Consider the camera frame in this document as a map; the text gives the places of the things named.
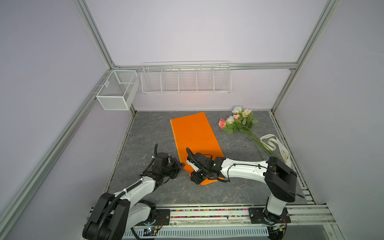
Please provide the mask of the orange wrapping paper sheet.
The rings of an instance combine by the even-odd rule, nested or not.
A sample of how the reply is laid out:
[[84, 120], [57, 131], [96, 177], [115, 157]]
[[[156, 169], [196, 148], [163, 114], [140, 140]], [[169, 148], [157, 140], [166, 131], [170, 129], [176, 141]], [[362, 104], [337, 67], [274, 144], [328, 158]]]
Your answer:
[[194, 154], [212, 155], [214, 158], [224, 154], [204, 112], [171, 120], [171, 126], [179, 159], [185, 164], [184, 170], [191, 174], [194, 169], [187, 164], [189, 148]]

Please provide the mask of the white fake rose stem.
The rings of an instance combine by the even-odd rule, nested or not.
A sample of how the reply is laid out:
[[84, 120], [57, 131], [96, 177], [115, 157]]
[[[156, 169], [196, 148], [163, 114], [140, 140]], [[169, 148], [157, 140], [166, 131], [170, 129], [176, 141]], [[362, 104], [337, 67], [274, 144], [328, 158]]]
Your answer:
[[227, 120], [228, 127], [234, 131], [239, 131], [251, 138], [256, 144], [259, 151], [264, 151], [269, 157], [277, 157], [273, 150], [269, 149], [262, 141], [257, 138], [253, 132], [252, 127], [260, 123], [259, 120], [254, 118], [254, 113], [251, 109], [243, 109], [241, 106], [235, 106], [232, 110], [233, 122], [230, 124], [230, 120]]

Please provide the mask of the cream fake rose stem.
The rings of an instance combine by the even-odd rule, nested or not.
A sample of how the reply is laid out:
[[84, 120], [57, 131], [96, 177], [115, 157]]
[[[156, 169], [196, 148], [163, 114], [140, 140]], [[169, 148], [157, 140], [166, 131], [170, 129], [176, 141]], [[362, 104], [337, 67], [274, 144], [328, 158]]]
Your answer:
[[279, 159], [278, 155], [272, 149], [264, 145], [262, 141], [253, 134], [253, 125], [256, 125], [260, 122], [254, 118], [253, 111], [251, 109], [244, 109], [237, 111], [236, 115], [239, 115], [237, 117], [237, 123], [241, 124], [239, 131], [251, 138], [260, 152], [264, 151], [269, 157], [276, 157]]

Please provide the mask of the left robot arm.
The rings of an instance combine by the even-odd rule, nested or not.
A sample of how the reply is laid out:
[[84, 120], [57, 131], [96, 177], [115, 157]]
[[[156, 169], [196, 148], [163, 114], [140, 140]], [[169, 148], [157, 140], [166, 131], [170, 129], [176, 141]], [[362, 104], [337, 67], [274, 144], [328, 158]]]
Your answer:
[[155, 144], [150, 164], [139, 179], [114, 194], [104, 193], [93, 208], [82, 233], [85, 240], [121, 240], [126, 229], [144, 222], [156, 221], [156, 204], [143, 198], [173, 180], [185, 167], [167, 153], [158, 153]]

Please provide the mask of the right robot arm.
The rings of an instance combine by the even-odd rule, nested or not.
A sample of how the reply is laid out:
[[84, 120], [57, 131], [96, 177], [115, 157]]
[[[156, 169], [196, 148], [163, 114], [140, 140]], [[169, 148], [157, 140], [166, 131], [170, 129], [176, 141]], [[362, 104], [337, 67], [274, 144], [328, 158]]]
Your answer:
[[197, 185], [204, 181], [229, 183], [232, 178], [249, 179], [264, 183], [271, 191], [265, 208], [260, 214], [252, 214], [251, 219], [265, 225], [288, 222], [287, 203], [296, 200], [297, 173], [285, 162], [269, 157], [267, 161], [236, 161], [224, 157], [214, 160], [201, 153], [193, 154], [187, 149], [187, 164], [193, 168], [191, 181]]

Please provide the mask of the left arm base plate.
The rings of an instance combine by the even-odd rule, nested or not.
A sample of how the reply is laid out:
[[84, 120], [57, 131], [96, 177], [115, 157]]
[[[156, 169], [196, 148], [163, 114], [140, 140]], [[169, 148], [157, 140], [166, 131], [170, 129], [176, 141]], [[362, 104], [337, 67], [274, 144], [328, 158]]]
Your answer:
[[168, 226], [171, 220], [170, 209], [156, 209], [150, 212], [149, 218], [137, 224], [137, 226]]

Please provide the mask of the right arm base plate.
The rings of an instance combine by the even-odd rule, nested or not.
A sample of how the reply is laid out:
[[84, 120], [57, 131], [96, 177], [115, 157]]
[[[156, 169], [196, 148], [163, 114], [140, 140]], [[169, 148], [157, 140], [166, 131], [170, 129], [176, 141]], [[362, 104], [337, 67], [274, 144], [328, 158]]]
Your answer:
[[266, 208], [253, 207], [249, 208], [249, 216], [252, 224], [264, 224], [272, 226], [276, 224], [291, 223], [291, 218], [286, 207], [283, 208], [281, 215], [272, 214], [268, 212]]

